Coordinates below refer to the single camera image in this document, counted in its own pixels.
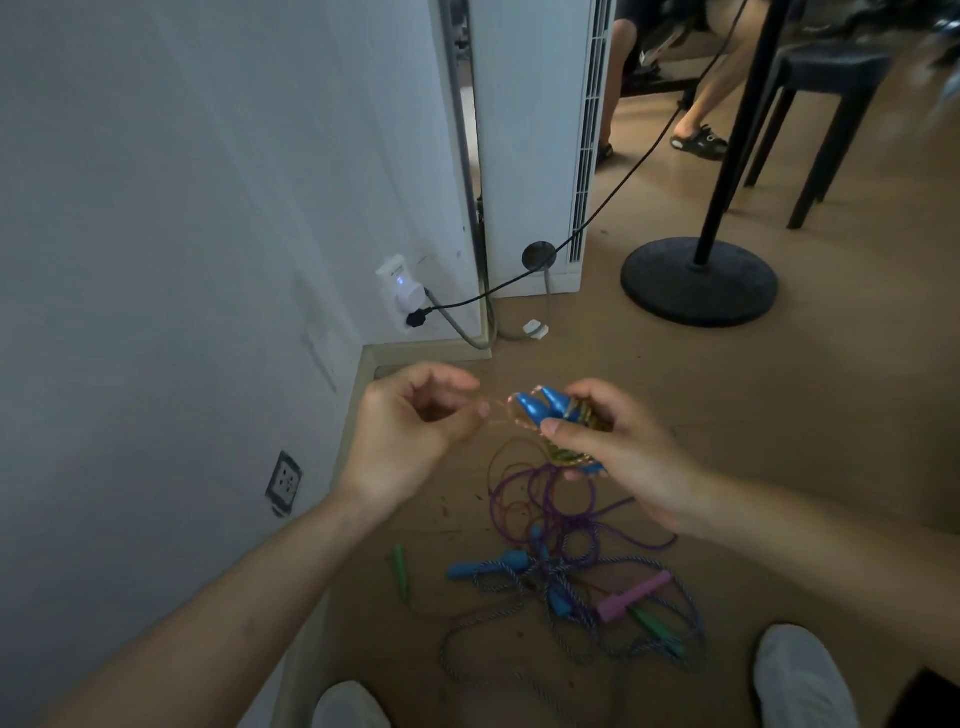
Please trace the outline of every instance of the black sandal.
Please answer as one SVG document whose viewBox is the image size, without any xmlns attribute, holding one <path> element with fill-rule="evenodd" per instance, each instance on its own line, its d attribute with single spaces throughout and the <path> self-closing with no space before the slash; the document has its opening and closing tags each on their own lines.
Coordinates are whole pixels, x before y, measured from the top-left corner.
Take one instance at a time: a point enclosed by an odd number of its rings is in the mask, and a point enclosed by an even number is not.
<svg viewBox="0 0 960 728">
<path fill-rule="evenodd" d="M 613 145 L 612 144 L 601 144 L 597 149 L 597 163 L 594 165 L 594 169 L 600 169 L 600 165 L 607 161 L 613 156 Z"/>
<path fill-rule="evenodd" d="M 707 126 L 701 127 L 700 131 L 689 139 L 674 134 L 670 137 L 670 146 L 710 161 L 720 161 L 727 153 L 727 140 L 721 139 Z"/>
</svg>

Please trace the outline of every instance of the person's bare leg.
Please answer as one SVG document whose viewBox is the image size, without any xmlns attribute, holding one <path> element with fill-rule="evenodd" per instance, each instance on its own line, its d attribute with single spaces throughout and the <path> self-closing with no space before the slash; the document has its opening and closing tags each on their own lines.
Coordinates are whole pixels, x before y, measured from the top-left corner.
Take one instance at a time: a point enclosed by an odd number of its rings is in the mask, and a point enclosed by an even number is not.
<svg viewBox="0 0 960 728">
<path fill-rule="evenodd" d="M 730 32 L 736 12 L 740 9 L 740 2 L 741 0 L 722 0 L 707 4 L 710 28 L 718 36 L 726 37 Z M 695 136 L 707 115 L 747 80 L 768 7 L 766 0 L 747 0 L 747 6 L 743 9 L 730 39 L 730 54 L 717 63 L 707 82 L 701 85 L 693 106 L 674 128 L 676 136 L 681 139 Z"/>
<path fill-rule="evenodd" d="M 603 95 L 603 114 L 600 118 L 600 147 L 610 143 L 613 112 L 620 101 L 623 86 L 623 64 L 636 44 L 636 25 L 629 20 L 615 20 L 610 33 L 610 67 L 607 69 L 607 87 Z"/>
</svg>

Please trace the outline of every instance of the hand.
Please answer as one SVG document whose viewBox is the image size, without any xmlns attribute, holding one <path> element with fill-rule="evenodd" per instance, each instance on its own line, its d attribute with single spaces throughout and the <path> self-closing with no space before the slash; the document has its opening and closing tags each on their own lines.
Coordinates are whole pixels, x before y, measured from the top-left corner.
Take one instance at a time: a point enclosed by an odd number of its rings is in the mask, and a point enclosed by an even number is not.
<svg viewBox="0 0 960 728">
<path fill-rule="evenodd" d="M 638 402 L 612 384 L 581 379 L 566 392 L 589 400 L 613 432 L 550 419 L 540 425 L 543 434 L 561 448 L 585 452 L 603 463 L 660 525 L 674 533 L 695 533 L 694 510 L 704 480 L 697 464 Z M 577 475 L 567 471 L 567 476 Z"/>
<path fill-rule="evenodd" d="M 375 381 L 360 402 L 341 488 L 391 509 L 412 497 L 490 414 L 464 394 L 479 386 L 469 372 L 431 362 Z"/>
</svg>

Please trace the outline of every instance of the white plug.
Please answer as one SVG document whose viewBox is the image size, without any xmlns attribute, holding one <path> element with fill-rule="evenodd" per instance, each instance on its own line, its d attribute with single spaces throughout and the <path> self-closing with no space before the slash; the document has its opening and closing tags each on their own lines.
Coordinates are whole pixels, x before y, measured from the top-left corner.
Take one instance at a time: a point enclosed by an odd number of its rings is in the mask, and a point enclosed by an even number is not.
<svg viewBox="0 0 960 728">
<path fill-rule="evenodd" d="M 426 303 L 426 290 L 407 270 L 403 255 L 394 255 L 380 266 L 376 274 L 385 292 L 403 313 L 413 313 Z"/>
</svg>

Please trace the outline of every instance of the black cable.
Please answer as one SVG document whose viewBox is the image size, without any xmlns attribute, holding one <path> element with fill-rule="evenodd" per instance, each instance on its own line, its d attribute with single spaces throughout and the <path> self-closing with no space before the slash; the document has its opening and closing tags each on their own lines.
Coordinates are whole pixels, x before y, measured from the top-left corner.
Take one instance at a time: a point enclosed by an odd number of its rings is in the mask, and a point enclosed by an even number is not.
<svg viewBox="0 0 960 728">
<path fill-rule="evenodd" d="M 730 30 L 727 31 L 727 36 L 724 38 L 723 44 L 720 46 L 720 50 L 716 52 L 716 55 L 713 57 L 710 63 L 707 64 L 707 68 L 705 68 L 704 72 L 701 73 L 700 76 L 697 78 L 697 86 L 700 85 L 703 79 L 707 76 L 707 73 L 709 73 L 710 70 L 713 68 L 713 66 L 720 60 L 720 57 L 724 54 L 724 51 L 727 50 L 727 45 L 730 43 L 730 39 L 733 37 L 733 31 L 736 30 L 737 23 L 740 22 L 740 15 L 743 14 L 743 9 L 746 7 L 747 7 L 747 0 L 741 0 L 740 8 L 739 10 L 737 10 L 736 15 L 733 17 L 733 23 L 730 26 Z M 600 207 L 595 209 L 593 211 L 593 214 L 590 215 L 589 218 L 587 218 L 587 221 L 583 225 L 581 225 L 579 228 L 577 228 L 563 243 L 561 243 L 560 246 L 552 254 L 548 255 L 543 260 L 543 262 L 540 263 L 540 265 L 538 265 L 536 268 L 532 270 L 527 271 L 526 273 L 521 273 L 519 276 L 517 276 L 514 279 L 510 279 L 505 283 L 500 283 L 500 285 L 496 286 L 495 288 L 491 288 L 485 293 L 481 293 L 479 296 L 474 296 L 472 299 L 467 299 L 466 301 L 460 301 L 459 303 L 448 303 L 446 305 L 434 305 L 434 306 L 429 306 L 427 308 L 421 308 L 420 310 L 415 311 L 414 313 L 411 313 L 410 316 L 407 317 L 407 326 L 412 326 L 412 327 L 422 326 L 423 323 L 426 321 L 427 314 L 433 311 L 447 310 L 449 308 L 459 308 L 462 305 L 469 305 L 471 303 L 483 301 L 484 299 L 489 298 L 492 294 L 496 293 L 500 289 L 506 288 L 508 285 L 513 285 L 518 280 L 523 280 L 528 276 L 532 276 L 535 273 L 539 273 L 541 270 L 543 270 L 543 268 L 546 267 L 547 262 L 549 262 L 554 258 L 554 255 L 559 253 L 571 242 L 573 242 L 573 239 L 577 235 L 579 235 L 581 232 L 583 232 L 590 223 L 593 222 L 594 218 L 596 218 L 596 216 L 600 214 L 601 210 L 603 210 L 603 208 L 607 206 L 607 203 L 613 199 L 613 195 L 615 195 L 617 192 L 620 191 L 620 188 L 627 183 L 627 180 L 633 176 L 634 172 L 637 169 L 639 169 L 640 165 L 643 162 L 645 162 L 647 158 L 650 157 L 650 155 L 654 153 L 657 147 L 660 146 L 660 143 L 663 141 L 663 138 L 666 136 L 666 133 L 670 130 L 670 127 L 673 125 L 673 122 L 676 120 L 677 115 L 681 112 L 681 110 L 682 109 L 680 107 L 677 107 L 677 110 L 673 112 L 673 115 L 667 121 L 666 126 L 663 127 L 663 130 L 660 132 L 660 135 L 657 137 L 657 140 L 651 145 L 650 149 L 646 151 L 646 154 L 644 154 L 643 157 L 641 157 L 640 160 L 627 173 L 626 177 L 624 177 L 620 181 L 620 183 L 613 188 L 613 191 L 609 195 L 607 195 L 607 199 L 604 200 L 602 203 L 600 203 Z"/>
</svg>

